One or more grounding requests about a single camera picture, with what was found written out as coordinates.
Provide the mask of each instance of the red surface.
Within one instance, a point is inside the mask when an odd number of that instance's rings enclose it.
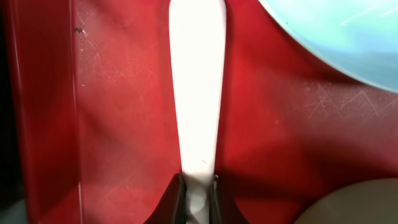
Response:
[[[180,168],[169,2],[9,2],[31,223],[79,223],[79,180],[83,223],[142,223]],[[398,176],[396,94],[324,65],[256,0],[227,9],[216,166],[250,223],[289,223],[332,190]]]

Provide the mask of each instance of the white utensil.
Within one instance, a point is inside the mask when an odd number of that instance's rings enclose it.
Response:
[[[187,223],[209,223],[224,69],[223,0],[171,0],[170,52]]]

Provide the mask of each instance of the red tray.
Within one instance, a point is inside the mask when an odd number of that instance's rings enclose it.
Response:
[[[143,223],[180,170],[169,1],[2,3],[30,222]],[[250,223],[398,176],[396,94],[326,66],[256,0],[227,9],[216,166]]]

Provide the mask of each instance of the light blue plate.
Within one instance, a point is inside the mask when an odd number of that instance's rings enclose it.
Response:
[[[335,69],[398,92],[398,0],[259,0],[300,44]]]

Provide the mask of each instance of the white handle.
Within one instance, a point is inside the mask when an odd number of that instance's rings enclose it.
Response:
[[[169,31],[188,217],[208,223],[224,69],[224,1],[171,0]]]

